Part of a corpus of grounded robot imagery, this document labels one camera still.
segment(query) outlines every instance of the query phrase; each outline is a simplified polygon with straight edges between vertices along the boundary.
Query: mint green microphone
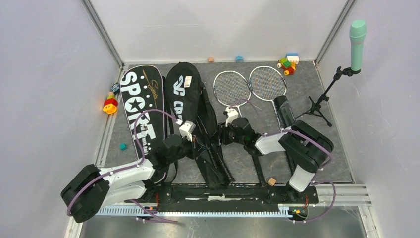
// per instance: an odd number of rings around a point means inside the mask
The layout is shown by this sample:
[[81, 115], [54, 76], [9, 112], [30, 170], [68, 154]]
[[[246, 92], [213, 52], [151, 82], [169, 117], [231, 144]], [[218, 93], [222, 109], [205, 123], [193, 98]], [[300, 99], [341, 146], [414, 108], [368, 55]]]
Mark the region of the mint green microphone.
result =
[[352, 43], [352, 65], [354, 74], [362, 68], [363, 40], [366, 37], [366, 23], [364, 20], [353, 21], [350, 27], [350, 42]]

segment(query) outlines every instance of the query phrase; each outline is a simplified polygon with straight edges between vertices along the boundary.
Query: microphone stand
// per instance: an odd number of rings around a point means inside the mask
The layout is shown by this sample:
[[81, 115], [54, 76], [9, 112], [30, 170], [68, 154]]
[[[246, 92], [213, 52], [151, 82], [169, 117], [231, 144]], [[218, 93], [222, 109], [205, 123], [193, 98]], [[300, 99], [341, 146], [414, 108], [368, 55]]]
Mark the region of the microphone stand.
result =
[[331, 87], [334, 85], [334, 83], [336, 81], [338, 81], [342, 75], [351, 77], [353, 76], [353, 74], [358, 74], [360, 73], [360, 69], [357, 71], [354, 71], [351, 69], [351, 67], [349, 68], [345, 68], [344, 70], [341, 70], [341, 66], [337, 68], [337, 71], [333, 77], [333, 81], [330, 83], [330, 85], [328, 86], [328, 88], [326, 89], [326, 91], [318, 98], [318, 101], [315, 103], [312, 98], [309, 96], [309, 100], [312, 103], [312, 106], [309, 110], [307, 110], [306, 112], [300, 114], [299, 116], [295, 117], [295, 119], [297, 119], [298, 117], [304, 115], [304, 114], [308, 114], [308, 115], [313, 115], [313, 116], [317, 116], [317, 117], [321, 117], [324, 118], [324, 120], [327, 122], [328, 126], [332, 126], [332, 124], [327, 120], [327, 118], [325, 118], [324, 114], [322, 114], [322, 112], [320, 111], [321, 109], [321, 103], [323, 101], [328, 102], [329, 97], [327, 96], [328, 91], [331, 89]]

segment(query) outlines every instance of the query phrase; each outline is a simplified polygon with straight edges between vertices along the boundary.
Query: badminton racket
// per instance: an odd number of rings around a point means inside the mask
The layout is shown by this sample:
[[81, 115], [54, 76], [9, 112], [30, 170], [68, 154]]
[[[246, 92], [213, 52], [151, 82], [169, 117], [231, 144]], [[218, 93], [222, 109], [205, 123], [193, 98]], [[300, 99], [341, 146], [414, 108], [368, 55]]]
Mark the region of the badminton racket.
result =
[[[259, 99], [270, 101], [276, 114], [278, 126], [282, 129], [280, 122], [280, 114], [274, 103], [274, 99], [285, 95], [287, 88], [283, 76], [274, 68], [269, 66], [260, 66], [252, 70], [249, 77], [250, 89], [252, 93]], [[289, 163], [290, 171], [295, 170], [295, 162], [286, 152], [287, 162]]]
[[235, 71], [221, 72], [214, 79], [213, 89], [221, 104], [236, 107], [242, 116], [239, 107], [247, 103], [251, 97], [251, 90], [244, 76]]

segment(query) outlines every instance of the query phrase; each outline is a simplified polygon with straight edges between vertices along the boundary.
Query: white wall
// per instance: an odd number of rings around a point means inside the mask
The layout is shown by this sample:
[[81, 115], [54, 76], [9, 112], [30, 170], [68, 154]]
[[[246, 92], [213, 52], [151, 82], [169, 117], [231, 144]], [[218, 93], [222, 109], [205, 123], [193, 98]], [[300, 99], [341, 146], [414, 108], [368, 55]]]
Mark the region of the white wall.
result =
[[0, 237], [63, 237], [118, 69], [79, 0], [3, 1], [0, 32]]
[[318, 54], [345, 0], [92, 0], [125, 62]]
[[417, 237], [420, 170], [420, 2], [358, 1], [320, 64], [327, 85], [350, 66], [350, 24], [365, 19], [362, 72], [331, 90], [344, 145], [385, 237]]

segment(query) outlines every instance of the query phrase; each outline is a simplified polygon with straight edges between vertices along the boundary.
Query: microphone head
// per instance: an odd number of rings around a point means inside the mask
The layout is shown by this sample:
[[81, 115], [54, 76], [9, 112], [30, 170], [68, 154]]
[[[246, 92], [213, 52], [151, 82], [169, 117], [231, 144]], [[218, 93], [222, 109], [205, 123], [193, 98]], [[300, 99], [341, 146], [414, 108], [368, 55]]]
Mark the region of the microphone head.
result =
[[353, 44], [360, 44], [366, 37], [366, 23], [365, 20], [359, 19], [353, 21], [350, 26], [350, 41]]

